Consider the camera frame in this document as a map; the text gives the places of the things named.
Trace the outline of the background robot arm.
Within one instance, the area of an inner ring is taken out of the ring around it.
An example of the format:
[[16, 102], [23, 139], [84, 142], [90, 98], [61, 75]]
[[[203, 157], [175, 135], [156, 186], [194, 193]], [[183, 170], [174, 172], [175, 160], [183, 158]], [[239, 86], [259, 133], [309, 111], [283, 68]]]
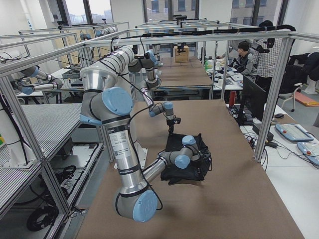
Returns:
[[[20, 71], [23, 74], [22, 78], [11, 80], [11, 85], [14, 90], [30, 95], [33, 92], [41, 92], [46, 90], [61, 89], [65, 81], [63, 78], [56, 78], [50, 74], [41, 71], [37, 66], [32, 66]], [[39, 82], [36, 84], [27, 84], [22, 80], [25, 77], [36, 78]]]

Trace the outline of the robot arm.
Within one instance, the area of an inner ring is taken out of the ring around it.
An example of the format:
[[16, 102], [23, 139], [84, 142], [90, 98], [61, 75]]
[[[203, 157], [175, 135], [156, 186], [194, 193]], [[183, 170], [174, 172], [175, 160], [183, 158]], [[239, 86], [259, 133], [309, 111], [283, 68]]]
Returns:
[[166, 118], [166, 124], [168, 125], [168, 133], [173, 134], [174, 125], [180, 124], [181, 118], [177, 118], [173, 112], [173, 103], [165, 102], [160, 105], [154, 104], [150, 89], [160, 85], [160, 79], [156, 76], [155, 66], [158, 64], [157, 58], [151, 50], [148, 50], [144, 55], [137, 55], [128, 64], [128, 71], [131, 73], [137, 73], [141, 69], [146, 71], [146, 80], [141, 81], [137, 86], [143, 96], [147, 106], [149, 107], [149, 114], [151, 117], [155, 117], [161, 113], [164, 113]]
[[116, 85], [118, 76], [108, 69], [85, 67], [80, 75], [85, 81], [80, 120], [106, 128], [115, 156], [122, 182], [114, 199], [118, 215], [144, 223], [161, 210], [162, 203], [150, 182], [170, 165], [182, 171], [194, 169], [201, 180], [212, 170], [209, 150], [200, 149], [192, 135], [181, 139], [180, 148], [158, 153], [155, 162], [143, 170], [130, 132], [131, 95]]

